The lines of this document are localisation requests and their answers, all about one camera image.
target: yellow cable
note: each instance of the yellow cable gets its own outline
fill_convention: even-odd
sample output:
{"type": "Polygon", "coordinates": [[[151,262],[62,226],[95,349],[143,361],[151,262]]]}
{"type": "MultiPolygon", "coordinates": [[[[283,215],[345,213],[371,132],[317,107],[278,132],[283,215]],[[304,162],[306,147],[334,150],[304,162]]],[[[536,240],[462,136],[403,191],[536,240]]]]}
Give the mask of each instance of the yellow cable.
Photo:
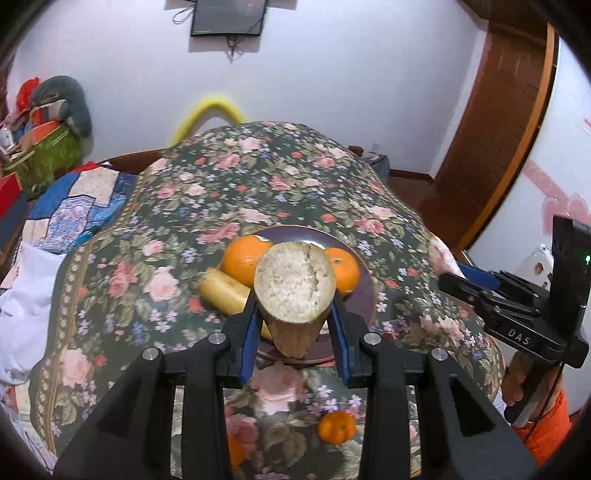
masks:
{"type": "Polygon", "coordinates": [[[174,135],[171,147],[187,138],[191,134],[198,120],[211,108],[215,108],[224,112],[228,117],[230,117],[234,125],[244,124],[247,122],[242,112],[238,109],[238,107],[231,103],[230,100],[223,96],[207,97],[201,100],[195,109],[189,115],[187,115],[187,118],[185,118],[180,128],[174,135]]]}

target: plate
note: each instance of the plate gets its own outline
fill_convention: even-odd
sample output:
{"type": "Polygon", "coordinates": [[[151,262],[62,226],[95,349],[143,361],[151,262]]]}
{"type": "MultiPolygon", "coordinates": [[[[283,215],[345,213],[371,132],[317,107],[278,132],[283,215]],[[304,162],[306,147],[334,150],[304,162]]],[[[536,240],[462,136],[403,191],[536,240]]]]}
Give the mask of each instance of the plate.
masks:
{"type": "MultiPolygon", "coordinates": [[[[328,233],[315,228],[300,225],[279,225],[265,228],[255,232],[273,244],[283,242],[304,242],[316,245],[325,249],[329,247],[342,248],[352,254],[357,260],[359,266],[359,283],[357,287],[345,298],[345,308],[351,313],[361,315],[365,323],[369,325],[373,319],[375,311],[375,293],[374,283],[369,274],[369,270],[359,255],[351,250],[347,245],[328,233]]],[[[317,365],[329,362],[334,359],[330,335],[328,332],[318,335],[316,343],[303,358],[287,358],[282,355],[275,345],[263,338],[259,344],[258,354],[266,359],[282,361],[291,365],[317,365]]]]}

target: orange sleeve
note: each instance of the orange sleeve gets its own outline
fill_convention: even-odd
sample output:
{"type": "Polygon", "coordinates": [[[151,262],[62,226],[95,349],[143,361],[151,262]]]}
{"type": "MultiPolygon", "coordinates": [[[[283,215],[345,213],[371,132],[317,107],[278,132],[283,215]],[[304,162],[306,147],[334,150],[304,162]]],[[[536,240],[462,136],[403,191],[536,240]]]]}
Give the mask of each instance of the orange sleeve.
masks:
{"type": "MultiPolygon", "coordinates": [[[[532,428],[533,424],[528,424],[520,429],[513,427],[513,430],[522,440],[525,440],[532,428]]],[[[569,430],[569,408],[563,390],[558,395],[554,408],[538,422],[538,426],[525,442],[525,446],[533,455],[538,466],[550,458],[567,436],[569,430]]]]}

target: green bag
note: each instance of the green bag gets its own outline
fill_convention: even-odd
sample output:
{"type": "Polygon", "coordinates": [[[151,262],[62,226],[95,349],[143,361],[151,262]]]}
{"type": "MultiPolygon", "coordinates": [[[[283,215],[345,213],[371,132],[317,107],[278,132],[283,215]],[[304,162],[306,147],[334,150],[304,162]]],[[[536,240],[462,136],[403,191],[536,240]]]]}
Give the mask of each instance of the green bag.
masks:
{"type": "Polygon", "coordinates": [[[55,180],[82,159],[80,142],[67,125],[60,125],[30,150],[4,165],[6,174],[16,172],[29,200],[39,197],[55,180]]]}

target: bread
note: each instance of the bread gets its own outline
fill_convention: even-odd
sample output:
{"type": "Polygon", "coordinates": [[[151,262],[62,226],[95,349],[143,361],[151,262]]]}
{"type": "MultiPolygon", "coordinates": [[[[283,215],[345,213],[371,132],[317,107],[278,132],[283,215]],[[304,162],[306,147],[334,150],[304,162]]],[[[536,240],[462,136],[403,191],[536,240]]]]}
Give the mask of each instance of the bread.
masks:
{"type": "Polygon", "coordinates": [[[335,272],[315,245],[271,247],[255,270],[255,293],[277,349],[299,358],[312,347],[335,295],[335,272]]]}

